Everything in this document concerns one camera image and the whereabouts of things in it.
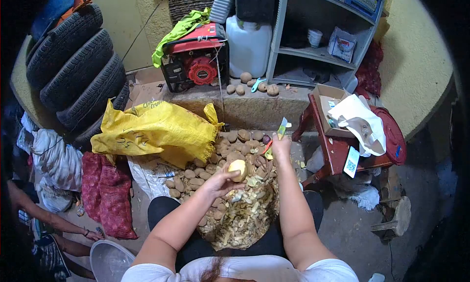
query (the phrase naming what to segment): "red mesh bag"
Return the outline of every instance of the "red mesh bag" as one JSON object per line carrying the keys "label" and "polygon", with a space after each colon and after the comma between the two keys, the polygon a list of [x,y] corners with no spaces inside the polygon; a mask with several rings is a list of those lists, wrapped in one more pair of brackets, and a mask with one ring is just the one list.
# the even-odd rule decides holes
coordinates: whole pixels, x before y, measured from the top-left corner
{"label": "red mesh bag", "polygon": [[92,152],[86,152],[82,157],[82,201],[86,214],[101,223],[100,219],[100,175],[101,157]]}
{"label": "red mesh bag", "polygon": [[114,167],[101,155],[101,176],[99,181],[101,224],[107,235],[122,239],[137,239],[132,229],[130,171],[127,162],[116,162]]}
{"label": "red mesh bag", "polygon": [[356,72],[358,88],[363,88],[372,94],[380,96],[382,82],[378,68],[383,59],[384,51],[382,46],[380,43],[372,41]]}

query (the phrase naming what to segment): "green cloth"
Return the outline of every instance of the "green cloth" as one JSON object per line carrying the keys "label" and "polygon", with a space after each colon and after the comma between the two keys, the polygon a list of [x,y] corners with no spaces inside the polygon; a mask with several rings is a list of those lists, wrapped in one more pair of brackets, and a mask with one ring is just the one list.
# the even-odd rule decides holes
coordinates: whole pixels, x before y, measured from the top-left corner
{"label": "green cloth", "polygon": [[205,8],[203,12],[192,10],[189,15],[185,15],[181,20],[179,20],[171,32],[166,34],[162,41],[156,46],[155,52],[152,55],[152,62],[154,67],[159,68],[162,64],[163,44],[180,39],[181,37],[190,33],[200,24],[208,24],[210,22],[210,13],[211,9],[209,8]]}

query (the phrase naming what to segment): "woman's arm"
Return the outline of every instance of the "woman's arm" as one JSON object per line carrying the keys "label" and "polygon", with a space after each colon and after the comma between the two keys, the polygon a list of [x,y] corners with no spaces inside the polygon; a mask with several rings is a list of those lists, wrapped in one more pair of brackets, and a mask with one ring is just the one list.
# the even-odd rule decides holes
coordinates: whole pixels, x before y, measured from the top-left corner
{"label": "woman's arm", "polygon": [[273,155],[279,183],[279,218],[287,257],[299,271],[322,259],[336,259],[318,238],[314,217],[291,164],[291,141],[273,135]]}
{"label": "woman's arm", "polygon": [[238,176],[240,171],[228,173],[226,170],[227,166],[215,173],[189,200],[157,223],[142,245],[133,266],[158,264],[175,272],[176,253],[188,241],[215,199],[232,189],[244,187],[244,184],[235,184],[229,180]]}
{"label": "woman's arm", "polygon": [[[59,215],[46,211],[32,202],[31,198],[27,196],[21,189],[19,189],[14,182],[7,181],[8,190],[10,193],[11,202],[16,206],[27,212],[33,218],[38,219],[41,222],[47,223],[62,232],[75,233],[75,234],[86,234],[88,231],[84,228],[80,228],[63,218]],[[97,241],[103,239],[100,234],[90,231],[86,238]]]}

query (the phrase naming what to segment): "red generator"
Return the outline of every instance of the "red generator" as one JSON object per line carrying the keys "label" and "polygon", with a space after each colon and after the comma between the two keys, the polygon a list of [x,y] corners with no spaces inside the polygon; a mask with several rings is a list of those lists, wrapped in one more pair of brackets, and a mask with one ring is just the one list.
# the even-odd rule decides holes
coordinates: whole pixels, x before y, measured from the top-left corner
{"label": "red generator", "polygon": [[217,52],[221,85],[228,85],[228,42],[222,25],[204,24],[179,40],[164,44],[162,72],[170,91],[218,81]]}

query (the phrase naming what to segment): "gray shelving unit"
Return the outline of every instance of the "gray shelving unit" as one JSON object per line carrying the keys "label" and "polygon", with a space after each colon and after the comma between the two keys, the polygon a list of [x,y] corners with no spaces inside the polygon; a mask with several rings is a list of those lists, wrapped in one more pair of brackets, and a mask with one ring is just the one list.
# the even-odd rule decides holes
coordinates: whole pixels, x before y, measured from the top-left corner
{"label": "gray shelving unit", "polygon": [[[350,83],[366,54],[376,32],[382,14],[384,0],[380,2],[375,20],[345,3],[345,0],[279,0],[276,24],[273,30],[271,51],[266,77],[269,83],[288,83],[314,87],[315,83],[303,68],[327,68],[331,72],[330,85],[354,91]],[[290,48],[280,46],[284,22],[293,19],[311,29],[323,33],[319,48]],[[351,63],[345,62],[327,52],[328,40],[334,27],[356,36],[357,44]]]}

